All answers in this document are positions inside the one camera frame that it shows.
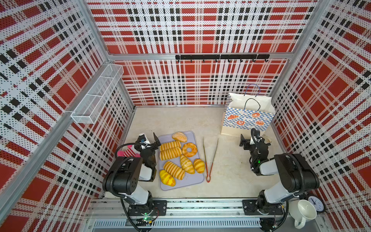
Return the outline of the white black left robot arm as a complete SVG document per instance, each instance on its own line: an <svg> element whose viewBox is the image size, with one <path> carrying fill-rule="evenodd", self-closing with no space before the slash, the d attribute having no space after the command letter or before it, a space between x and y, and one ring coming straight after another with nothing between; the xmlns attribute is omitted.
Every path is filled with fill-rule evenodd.
<svg viewBox="0 0 371 232"><path fill-rule="evenodd" d="M103 180L104 191L126 201L134 211L133 215L150 215L155 209L150 191L143 189L138 182L153 182L156 177L156 150L161 143L153 134L154 142L150 143L144 133L136 142L120 145L115 151L115 161ZM140 152L139 157L118 156L121 148L134 146Z"/></svg>

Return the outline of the ring shaped donut bread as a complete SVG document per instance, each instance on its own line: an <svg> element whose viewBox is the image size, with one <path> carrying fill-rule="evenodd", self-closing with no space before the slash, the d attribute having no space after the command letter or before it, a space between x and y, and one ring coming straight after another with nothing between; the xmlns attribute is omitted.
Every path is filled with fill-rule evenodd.
<svg viewBox="0 0 371 232"><path fill-rule="evenodd" d="M182 154L188 158L195 156L197 152L197 146L193 143L186 143L182 147Z"/></svg>

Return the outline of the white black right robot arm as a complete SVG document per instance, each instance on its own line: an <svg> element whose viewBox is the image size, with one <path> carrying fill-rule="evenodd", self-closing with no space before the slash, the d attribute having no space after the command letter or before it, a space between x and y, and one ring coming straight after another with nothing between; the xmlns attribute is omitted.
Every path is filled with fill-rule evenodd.
<svg viewBox="0 0 371 232"><path fill-rule="evenodd" d="M243 200L246 215L283 214L280 207L290 199L298 198L306 191L319 188L317 174L301 154L278 154L268 158L270 143L253 128L251 138L240 136L240 146L250 152L250 170L257 176L279 175L280 180L273 187L259 192L252 200Z"/></svg>

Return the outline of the oval brown bread roll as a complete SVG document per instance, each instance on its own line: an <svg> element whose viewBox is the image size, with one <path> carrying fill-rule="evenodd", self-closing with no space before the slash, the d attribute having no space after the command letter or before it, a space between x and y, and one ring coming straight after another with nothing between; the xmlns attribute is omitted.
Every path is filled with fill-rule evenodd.
<svg viewBox="0 0 371 232"><path fill-rule="evenodd" d="M179 141L181 143L186 143L188 141L187 136L182 132L176 132L172 135L172 139Z"/></svg>

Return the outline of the small round striped bun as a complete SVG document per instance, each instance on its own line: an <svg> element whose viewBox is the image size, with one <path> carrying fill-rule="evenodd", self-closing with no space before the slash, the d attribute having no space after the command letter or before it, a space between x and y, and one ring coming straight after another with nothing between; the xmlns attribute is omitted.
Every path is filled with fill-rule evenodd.
<svg viewBox="0 0 371 232"><path fill-rule="evenodd" d="M205 162L201 159L195 159L193 162L193 166L197 173L203 174L205 171Z"/></svg>

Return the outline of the steel tongs red handle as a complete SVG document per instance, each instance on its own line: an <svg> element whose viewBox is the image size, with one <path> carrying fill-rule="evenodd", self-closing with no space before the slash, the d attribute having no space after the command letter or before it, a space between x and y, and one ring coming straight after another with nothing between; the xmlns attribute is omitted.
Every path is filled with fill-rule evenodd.
<svg viewBox="0 0 371 232"><path fill-rule="evenodd" d="M215 150L214 150L214 156L213 156L213 159L211 161L211 166L209 168L208 167L208 162L207 162L206 148L205 148L205 139L203 138L203 149L204 149L204 157L205 157L206 182L207 183L210 183L210 181L211 181L211 173L212 173L212 169L213 169L213 165L214 165L215 156L216 156L216 153L217 153L217 150L218 150L218 144L219 144L219 139L217 139Z"/></svg>

